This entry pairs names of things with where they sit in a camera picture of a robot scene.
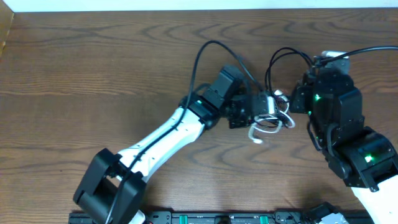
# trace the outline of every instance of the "wooden surface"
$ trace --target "wooden surface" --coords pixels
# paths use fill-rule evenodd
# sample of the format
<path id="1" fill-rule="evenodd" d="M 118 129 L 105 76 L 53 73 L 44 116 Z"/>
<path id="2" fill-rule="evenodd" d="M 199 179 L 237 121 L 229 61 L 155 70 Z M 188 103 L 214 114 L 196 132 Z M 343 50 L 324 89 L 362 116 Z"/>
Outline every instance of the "wooden surface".
<path id="1" fill-rule="evenodd" d="M 0 218 L 2 223 L 66 223 L 75 192 L 102 148 L 118 152 L 162 124 L 187 94 L 201 44 L 222 40 L 259 79 L 272 53 L 309 55 L 398 45 L 397 9 L 17 14 L 0 63 Z M 352 57 L 366 124 L 398 146 L 397 52 Z M 198 83 L 224 63 L 206 49 Z M 305 64 L 290 57 L 273 69 L 289 92 Z M 151 178 L 144 204 L 174 210 L 308 208 L 325 200 L 361 209 L 351 190 L 311 145 L 306 116 L 263 135 L 225 120 L 174 155 Z"/>
<path id="2" fill-rule="evenodd" d="M 2 50 L 6 45 L 13 17 L 14 13 L 8 8 L 4 1 L 0 0 L 0 58 Z"/>

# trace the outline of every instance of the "wire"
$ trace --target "wire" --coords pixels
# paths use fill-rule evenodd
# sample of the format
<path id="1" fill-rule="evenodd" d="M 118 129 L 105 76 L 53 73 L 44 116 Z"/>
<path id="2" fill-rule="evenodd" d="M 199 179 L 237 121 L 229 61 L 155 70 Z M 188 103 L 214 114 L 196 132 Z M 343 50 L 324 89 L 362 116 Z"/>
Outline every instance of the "wire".
<path id="1" fill-rule="evenodd" d="M 283 111 L 280 111 L 280 113 L 283 114 L 283 115 L 290 121 L 291 125 L 287 125 L 287 124 L 286 124 L 286 126 L 287 126 L 288 128 L 294 128 L 294 127 L 296 127 L 296 124 L 295 124 L 294 120 L 293 120 L 289 115 L 287 115 L 287 113 L 285 113 L 285 112 L 283 112 Z"/>
<path id="2" fill-rule="evenodd" d="M 398 46 L 375 46 L 375 47 L 367 47 L 364 49 L 358 49 L 358 50 L 353 50 L 351 52 L 339 55 L 337 57 L 333 57 L 333 58 L 326 58 L 323 60 L 320 60 L 320 63 L 322 65 L 325 65 L 329 62 L 334 62 L 335 60 L 339 60 L 351 55 L 356 55 L 356 54 L 361 54 L 361 53 L 365 53 L 365 52 L 371 52 L 371 51 L 375 51 L 375 50 L 398 50 Z"/>
<path id="3" fill-rule="evenodd" d="M 193 87 L 195 84 L 195 77 L 196 77 L 196 73 L 197 73 L 197 67 L 198 67 L 198 63 L 199 63 L 199 58 L 201 53 L 203 52 L 203 50 L 209 45 L 209 44 L 217 44 L 222 46 L 225 50 L 227 50 L 238 62 L 239 64 L 242 66 L 243 70 L 247 73 L 247 75 L 250 77 L 250 79 L 254 82 L 254 83 L 258 83 L 258 86 L 261 87 L 260 83 L 250 74 L 250 72 L 247 70 L 246 66 L 243 64 L 243 62 L 241 61 L 241 59 L 225 44 L 221 43 L 220 41 L 217 40 L 209 40 L 208 42 L 206 42 L 205 44 L 202 45 L 202 47 L 200 48 L 200 50 L 197 53 L 197 57 L 195 59 L 195 63 L 193 64 L 193 69 L 192 69 L 192 75 L 191 75 L 191 81 L 190 81 L 190 85 L 189 85 L 189 91 L 188 91 L 188 96 L 187 96 L 187 102 L 184 105 L 182 114 L 180 116 L 180 118 L 178 119 L 178 121 L 170 128 L 168 129 L 165 133 L 163 133 L 162 135 L 160 135 L 157 139 L 155 139 L 154 141 L 152 141 L 150 144 L 148 144 L 141 152 L 139 152 L 137 154 L 137 156 L 134 158 L 134 160 L 132 161 L 132 163 L 130 164 L 130 166 L 127 168 L 128 172 L 126 173 L 126 175 L 123 177 L 122 181 L 119 184 L 118 190 L 116 192 L 116 195 L 114 196 L 114 199 L 112 201 L 111 204 L 111 208 L 109 209 L 109 213 L 108 216 L 106 217 L 106 221 L 105 224 L 110 224 L 111 223 L 111 217 L 112 214 L 114 212 L 114 208 L 115 205 L 117 203 L 117 201 L 119 200 L 120 194 L 121 194 L 121 189 L 123 188 L 124 184 L 126 183 L 126 181 L 130 178 L 130 176 L 132 175 L 132 168 L 134 167 L 134 165 L 141 160 L 141 157 L 156 143 L 158 143 L 162 138 L 164 138 L 166 135 L 168 135 L 169 133 L 171 133 L 175 128 L 177 128 L 177 126 L 180 124 L 180 122 L 182 121 L 182 119 L 185 116 L 185 113 L 187 112 L 187 109 L 190 105 L 190 100 L 192 97 L 192 92 L 193 92 Z"/>
<path id="4" fill-rule="evenodd" d="M 333 152 L 333 149 L 331 148 L 331 132 L 337 126 L 338 126 L 338 124 L 336 124 L 336 123 L 329 124 L 328 129 L 326 131 L 326 141 L 328 142 L 328 152 L 333 157 L 335 156 L 335 153 Z"/>
<path id="5" fill-rule="evenodd" d="M 274 124 L 273 122 L 270 122 L 271 124 L 273 124 L 273 126 L 269 126 L 269 125 L 266 125 L 266 124 L 261 124 L 259 121 L 254 121 L 258 126 L 260 126 L 260 127 L 264 127 L 264 128 L 276 128 L 277 127 L 277 125 L 276 124 Z"/>
<path id="6" fill-rule="evenodd" d="M 273 133 L 278 133 L 279 130 L 282 128 L 282 125 L 283 125 L 283 122 L 282 122 L 281 120 L 279 120 L 279 121 L 278 121 L 278 125 L 277 125 L 277 127 L 275 128 L 275 130 L 273 130 L 273 131 L 266 131 L 266 130 L 261 129 L 261 128 L 258 128 L 258 127 L 256 126 L 257 122 L 261 122 L 261 121 L 267 121 L 267 119 L 265 119 L 265 118 L 256 119 L 256 123 L 253 123 L 252 126 L 251 126 L 251 128 L 254 128 L 254 129 L 256 129 L 257 131 L 260 131 L 260 132 L 262 132 L 262 133 L 273 134 Z"/>
<path id="7" fill-rule="evenodd" d="M 280 56 L 278 56 L 277 58 L 276 55 L 282 51 L 282 50 L 291 50 L 291 52 L 287 52 L 284 53 Z M 304 60 L 305 63 L 307 63 L 308 67 L 311 67 L 314 62 L 311 60 L 311 58 L 304 52 L 300 52 L 296 49 L 293 49 L 291 47 L 282 47 L 281 49 L 277 50 L 271 57 L 270 61 L 269 61 L 269 66 L 268 69 L 266 71 L 265 77 L 264 77 L 264 81 L 265 81 L 265 85 L 266 85 L 266 90 L 269 90 L 270 94 L 273 94 L 272 92 L 272 87 L 271 87 L 271 67 L 276 63 L 276 61 L 278 61 L 280 58 L 285 57 L 287 55 L 293 55 L 293 54 L 299 54 Z"/>
<path id="8" fill-rule="evenodd" d="M 314 135 L 312 134 L 312 131 L 311 131 L 311 118 L 310 118 L 310 121 L 307 123 L 307 131 L 308 131 L 308 135 L 310 136 L 311 142 L 314 145 L 315 149 L 317 151 L 321 151 L 322 148 L 319 147 L 319 145 L 318 145 L 317 141 L 315 140 L 315 137 L 314 137 Z"/>

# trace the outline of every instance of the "green terminal block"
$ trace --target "green terminal block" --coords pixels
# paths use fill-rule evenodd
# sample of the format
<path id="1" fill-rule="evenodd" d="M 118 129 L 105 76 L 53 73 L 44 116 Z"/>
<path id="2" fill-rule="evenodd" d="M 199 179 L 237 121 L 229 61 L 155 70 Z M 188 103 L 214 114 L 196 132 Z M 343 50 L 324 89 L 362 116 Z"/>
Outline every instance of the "green terminal block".
<path id="1" fill-rule="evenodd" d="M 269 223 L 268 216 L 265 216 L 265 215 L 260 216 L 260 224 L 268 224 L 268 223 Z"/>
<path id="2" fill-rule="evenodd" d="M 188 215 L 180 215 L 180 224 L 188 224 Z"/>

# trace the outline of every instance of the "robotic arm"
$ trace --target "robotic arm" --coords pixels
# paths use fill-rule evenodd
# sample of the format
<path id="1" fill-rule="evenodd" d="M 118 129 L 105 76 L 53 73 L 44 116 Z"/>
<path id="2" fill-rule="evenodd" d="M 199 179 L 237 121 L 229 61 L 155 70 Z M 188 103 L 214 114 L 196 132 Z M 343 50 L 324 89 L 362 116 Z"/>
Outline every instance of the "robotic arm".
<path id="1" fill-rule="evenodd" d="M 348 75 L 349 58 L 344 56 L 323 52 L 316 58 L 292 93 L 290 112 L 309 115 L 308 133 L 315 148 L 373 221 L 396 222 L 398 156 L 386 137 L 364 127 L 362 94 Z"/>
<path id="2" fill-rule="evenodd" d="M 198 55 L 209 43 L 216 42 L 206 43 Z M 240 59 L 230 53 L 242 65 Z M 303 56 L 298 51 L 284 55 L 288 54 Z M 146 183 L 179 149 L 198 139 L 222 117 L 228 119 L 230 128 L 250 126 L 249 138 L 259 144 L 262 141 L 254 137 L 254 131 L 266 126 L 261 121 L 271 122 L 276 130 L 264 133 L 278 132 L 282 125 L 294 127 L 293 120 L 286 115 L 290 105 L 290 112 L 309 115 L 308 133 L 315 148 L 325 156 L 329 168 L 353 189 L 374 222 L 398 220 L 398 194 L 395 193 L 398 156 L 387 138 L 364 127 L 362 95 L 348 75 L 349 58 L 345 56 L 341 52 L 324 52 L 316 57 L 315 64 L 304 74 L 290 100 L 279 91 L 273 93 L 270 80 L 270 91 L 259 88 L 260 93 L 252 95 L 239 69 L 231 65 L 223 67 L 218 79 L 202 95 L 193 92 L 185 97 L 171 118 L 148 137 L 116 155 L 107 149 L 97 153 L 73 200 L 97 223 L 141 224 L 146 219 L 139 210 Z M 277 100 L 287 104 L 284 111 L 279 110 Z M 121 180 L 119 187 L 109 177 Z M 309 214 L 309 223 L 344 220 L 341 214 L 321 210 L 325 216 L 319 217 L 318 212 Z"/>
<path id="3" fill-rule="evenodd" d="M 161 127 L 137 144 L 119 151 L 116 155 L 103 149 L 95 155 L 82 178 L 73 197 L 75 203 L 97 222 L 106 223 L 109 208 L 116 200 L 111 215 L 112 223 L 141 224 L 145 221 L 145 216 L 139 211 L 139 206 L 146 183 L 167 159 L 198 139 L 205 130 L 211 129 L 221 117 L 229 120 L 230 128 L 239 128 L 249 126 L 253 114 L 267 113 L 268 104 L 261 103 L 266 101 L 265 96 L 252 96 L 248 85 L 247 88 L 241 88 L 244 82 L 244 76 L 239 69 L 227 65 L 204 94 L 200 96 L 193 93 L 181 122 L 160 140 L 159 136 L 178 122 L 184 110 L 181 106 Z M 184 98 L 181 105 L 186 102 L 187 98 Z M 129 170 L 127 167 L 150 144 L 151 147 Z M 122 180 L 128 172 L 132 172 L 132 177 L 120 184 L 119 189 L 105 178 L 117 177 Z"/>

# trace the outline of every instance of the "black plastic housing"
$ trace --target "black plastic housing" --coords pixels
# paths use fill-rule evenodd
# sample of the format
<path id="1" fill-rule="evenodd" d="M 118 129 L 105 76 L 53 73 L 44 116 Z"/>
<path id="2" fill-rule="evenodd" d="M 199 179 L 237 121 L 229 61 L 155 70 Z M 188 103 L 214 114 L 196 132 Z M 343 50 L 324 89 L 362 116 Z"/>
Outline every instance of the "black plastic housing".
<path id="1" fill-rule="evenodd" d="M 312 143 L 346 186 L 375 192 L 378 183 L 398 174 L 398 156 L 386 137 L 364 127 L 362 94 L 347 62 L 309 69 L 292 92 L 290 112 L 310 115 Z"/>
<path id="2" fill-rule="evenodd" d="M 243 82 L 243 74 L 233 65 L 225 65 L 217 80 L 203 93 L 202 97 L 212 106 L 221 109 L 230 100 Z"/>
<path id="3" fill-rule="evenodd" d="M 91 161 L 77 188 L 73 201 L 97 223 L 105 223 L 118 188 L 107 177 L 124 176 L 126 166 L 120 157 L 103 149 Z M 134 173 L 120 189 L 112 224 L 129 223 L 139 210 L 146 183 L 140 172 Z"/>

